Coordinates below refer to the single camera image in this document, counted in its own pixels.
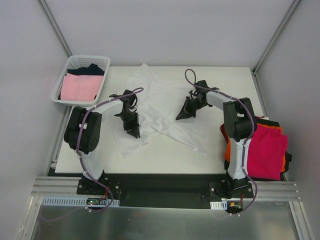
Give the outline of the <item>white t shirt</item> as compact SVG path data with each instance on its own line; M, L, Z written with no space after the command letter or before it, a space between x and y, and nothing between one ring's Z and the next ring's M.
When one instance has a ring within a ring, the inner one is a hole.
M127 134L121 120L111 119L112 133L122 156L127 158L138 153L155 134L168 136L184 144L192 152L206 156L209 112L201 109L197 111L196 117L176 120L191 85L162 80L157 72L144 63L127 78L117 93L122 94L125 90L134 90L138 87L143 88L137 95L136 106L140 138L136 139Z

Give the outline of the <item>red t shirt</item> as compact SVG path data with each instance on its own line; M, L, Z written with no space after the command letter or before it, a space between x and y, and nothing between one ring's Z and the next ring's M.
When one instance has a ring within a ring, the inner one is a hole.
M225 125L222 124L219 129L220 129L220 132L221 132L223 138L225 139L226 143L228 143L229 142L229 137L228 137L227 132L225 130Z

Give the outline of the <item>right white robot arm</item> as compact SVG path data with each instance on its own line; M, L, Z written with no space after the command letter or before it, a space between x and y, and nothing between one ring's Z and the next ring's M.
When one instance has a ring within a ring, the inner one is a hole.
M224 181L214 188L214 192L222 198L235 198L248 186L249 146L257 130L251 100L247 97L232 97L216 87L209 88L205 80L192 85L194 91L189 92L175 119L194 118L197 110L206 106L223 111L224 130L230 143L230 161Z

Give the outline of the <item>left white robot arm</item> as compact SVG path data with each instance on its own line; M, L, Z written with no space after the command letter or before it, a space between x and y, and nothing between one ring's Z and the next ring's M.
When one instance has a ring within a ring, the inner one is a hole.
M104 170L97 151L101 125L111 117L118 117L122 120L125 133L139 139L141 134L136 105L137 94L143 90L142 87L134 90L126 89L122 95L112 94L108 100L97 105L87 108L76 106L71 112L63 140L75 151L83 176L90 180L88 188L96 195L106 189L106 182L100 179Z

